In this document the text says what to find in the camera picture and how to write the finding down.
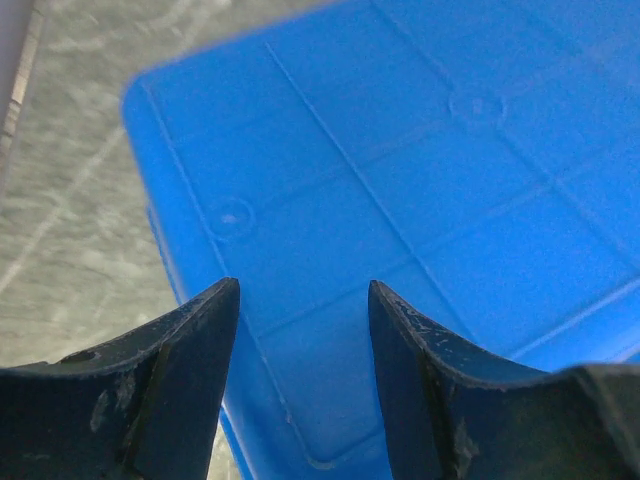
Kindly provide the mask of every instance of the circular mark on lid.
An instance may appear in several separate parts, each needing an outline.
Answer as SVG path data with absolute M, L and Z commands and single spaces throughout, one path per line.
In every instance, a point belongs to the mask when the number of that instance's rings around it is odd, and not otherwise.
M 219 240 L 246 235 L 254 223 L 253 208 L 244 200 L 225 198 L 211 208 L 211 230 Z
M 504 118 L 505 105 L 489 91 L 456 90 L 449 97 L 449 110 L 469 127 L 493 127 Z

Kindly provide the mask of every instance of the mottled stone surface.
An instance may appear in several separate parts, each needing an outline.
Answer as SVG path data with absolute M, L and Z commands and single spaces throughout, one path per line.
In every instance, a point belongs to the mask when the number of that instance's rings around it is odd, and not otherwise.
M 0 210 L 0 365 L 56 361 L 174 308 L 122 89 L 155 62 L 314 1 L 50 2 Z M 209 478 L 238 478 L 223 438 Z

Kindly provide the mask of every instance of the blue plastic surface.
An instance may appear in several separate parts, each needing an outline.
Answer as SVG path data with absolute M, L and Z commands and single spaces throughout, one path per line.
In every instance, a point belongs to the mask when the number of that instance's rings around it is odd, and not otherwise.
M 554 370 L 640 350 L 640 2 L 355 0 L 141 75 L 179 299 L 243 290 L 243 474 L 390 479 L 367 284 Z

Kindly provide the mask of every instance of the blue container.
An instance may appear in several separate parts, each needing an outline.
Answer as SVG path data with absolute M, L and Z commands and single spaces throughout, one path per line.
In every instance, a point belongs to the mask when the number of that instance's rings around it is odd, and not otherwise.
M 245 478 L 390 479 L 371 279 L 537 368 L 637 354 L 639 25 L 631 0 L 353 0 L 134 81 L 178 299 L 242 285 Z

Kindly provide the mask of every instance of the marble floor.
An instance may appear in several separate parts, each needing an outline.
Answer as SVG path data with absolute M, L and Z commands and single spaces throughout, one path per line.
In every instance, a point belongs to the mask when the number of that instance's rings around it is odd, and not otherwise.
M 122 89 L 149 65 L 315 1 L 49 0 L 0 179 L 1 366 L 57 361 L 175 307 Z M 239 478 L 221 435 L 209 478 Z

